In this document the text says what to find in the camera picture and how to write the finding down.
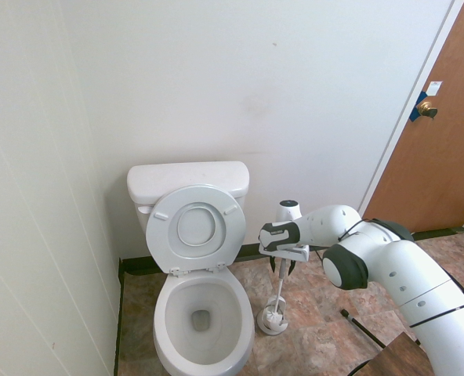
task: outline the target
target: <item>toilet brush handle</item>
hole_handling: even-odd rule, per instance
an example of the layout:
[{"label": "toilet brush handle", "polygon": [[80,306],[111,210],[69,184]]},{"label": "toilet brush handle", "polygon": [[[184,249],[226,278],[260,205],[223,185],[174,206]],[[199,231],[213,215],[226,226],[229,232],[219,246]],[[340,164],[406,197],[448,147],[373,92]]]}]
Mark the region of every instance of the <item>toilet brush handle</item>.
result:
[{"label": "toilet brush handle", "polygon": [[281,267],[279,268],[279,288],[277,289],[276,305],[274,306],[274,312],[277,313],[277,307],[279,306],[279,298],[281,297],[282,281],[285,278],[286,272],[286,258],[281,259]]}]

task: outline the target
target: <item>floor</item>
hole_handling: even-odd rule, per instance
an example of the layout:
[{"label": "floor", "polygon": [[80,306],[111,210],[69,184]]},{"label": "floor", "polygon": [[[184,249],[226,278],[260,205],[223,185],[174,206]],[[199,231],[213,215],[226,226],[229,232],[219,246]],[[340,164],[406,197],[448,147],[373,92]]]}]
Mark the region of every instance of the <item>floor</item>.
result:
[{"label": "floor", "polygon": [[[417,242],[464,286],[464,233]],[[256,315],[275,294],[277,276],[268,258],[229,267],[244,286]],[[167,375],[155,352],[152,318],[166,275],[125,275],[118,376]],[[298,263],[283,285],[288,308],[285,333],[270,337],[256,328],[251,356],[240,376],[344,376],[380,348],[339,313],[346,309],[385,344],[402,331],[415,335],[385,290],[342,291],[324,276],[319,258]]]}]

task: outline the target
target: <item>door knob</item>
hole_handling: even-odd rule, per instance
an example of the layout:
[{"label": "door knob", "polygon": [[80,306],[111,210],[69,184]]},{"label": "door knob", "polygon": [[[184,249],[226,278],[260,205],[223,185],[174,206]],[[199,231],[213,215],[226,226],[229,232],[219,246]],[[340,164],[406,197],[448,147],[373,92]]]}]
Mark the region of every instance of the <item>door knob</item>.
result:
[{"label": "door knob", "polygon": [[431,102],[424,102],[422,104],[419,104],[417,109],[419,110],[419,114],[421,116],[428,116],[431,119],[434,119],[434,117],[437,114],[437,108],[432,107]]}]

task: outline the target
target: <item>wall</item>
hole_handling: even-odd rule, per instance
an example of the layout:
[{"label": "wall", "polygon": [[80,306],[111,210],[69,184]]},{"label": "wall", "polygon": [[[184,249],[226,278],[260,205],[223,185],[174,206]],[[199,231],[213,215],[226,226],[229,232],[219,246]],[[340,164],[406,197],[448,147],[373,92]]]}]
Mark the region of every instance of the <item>wall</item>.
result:
[{"label": "wall", "polygon": [[120,286],[53,0],[0,2],[0,375],[112,375]]},{"label": "wall", "polygon": [[246,163],[245,243],[283,199],[357,208],[450,4],[61,1],[121,257],[133,165]]}]

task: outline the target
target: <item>toilet tank lid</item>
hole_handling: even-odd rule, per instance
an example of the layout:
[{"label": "toilet tank lid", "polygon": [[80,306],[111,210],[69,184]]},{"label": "toilet tank lid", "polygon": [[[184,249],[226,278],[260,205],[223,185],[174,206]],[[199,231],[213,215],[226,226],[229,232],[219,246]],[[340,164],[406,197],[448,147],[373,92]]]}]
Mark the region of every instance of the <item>toilet tank lid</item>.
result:
[{"label": "toilet tank lid", "polygon": [[159,198],[182,186],[209,184],[232,197],[246,195],[249,171],[238,161],[145,164],[128,173],[128,191],[137,204],[155,204]]}]

